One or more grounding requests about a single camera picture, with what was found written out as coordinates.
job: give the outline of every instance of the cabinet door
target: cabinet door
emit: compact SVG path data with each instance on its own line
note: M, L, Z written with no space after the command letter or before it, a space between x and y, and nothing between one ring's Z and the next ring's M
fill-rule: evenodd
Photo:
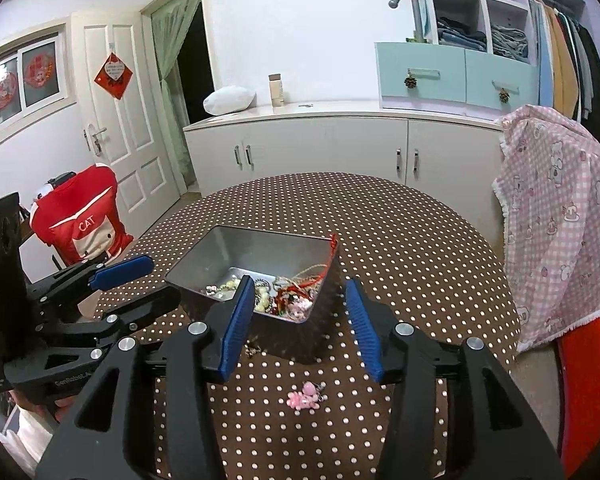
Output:
M538 69L521 61L467 50L466 102L508 114L522 105L538 104ZM509 100L500 100L505 90Z
M245 180L289 173L336 171L331 160L330 118L243 123Z
M381 96L464 103L464 51L426 43L376 43ZM409 74L416 79L411 89L405 84Z
M203 196L247 180L241 126L230 124L185 133Z
M375 117L339 117L330 120L337 171L377 176L404 184L406 120Z
M503 219L491 183L500 172L500 161L496 130L409 120L407 185L454 209L496 254L502 250Z

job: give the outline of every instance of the metal tin box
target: metal tin box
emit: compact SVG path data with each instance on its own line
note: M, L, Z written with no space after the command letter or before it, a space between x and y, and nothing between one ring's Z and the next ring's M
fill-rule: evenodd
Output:
M182 305L191 319L202 319L218 302L203 292L207 285L220 285L232 276L291 278L315 264L328 266L309 316L301 322L254 312L248 344L270 354L312 364L323 357L333 323L336 295L340 287L336 246L331 241L304 235L278 233L218 225L203 236L173 268L165 281L181 291Z

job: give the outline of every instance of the green curtain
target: green curtain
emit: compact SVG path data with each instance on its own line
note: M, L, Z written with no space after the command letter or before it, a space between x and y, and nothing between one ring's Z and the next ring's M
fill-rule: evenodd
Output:
M151 15L155 55L160 71L160 86L169 123L169 134L178 159L178 167L187 185L195 180L195 174L166 79L176 65L178 54L199 6L200 0L171 0Z

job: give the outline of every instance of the window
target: window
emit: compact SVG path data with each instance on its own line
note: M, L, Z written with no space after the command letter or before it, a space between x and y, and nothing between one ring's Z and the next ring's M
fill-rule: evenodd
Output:
M31 124L26 118L34 112L67 98L65 73L63 31L0 55L0 142Z

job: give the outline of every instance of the white pillow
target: white pillow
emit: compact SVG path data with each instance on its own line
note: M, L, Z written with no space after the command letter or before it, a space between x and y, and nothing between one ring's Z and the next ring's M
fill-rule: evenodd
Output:
M225 86L213 92L202 103L207 113L224 115L248 108L256 92L241 86Z

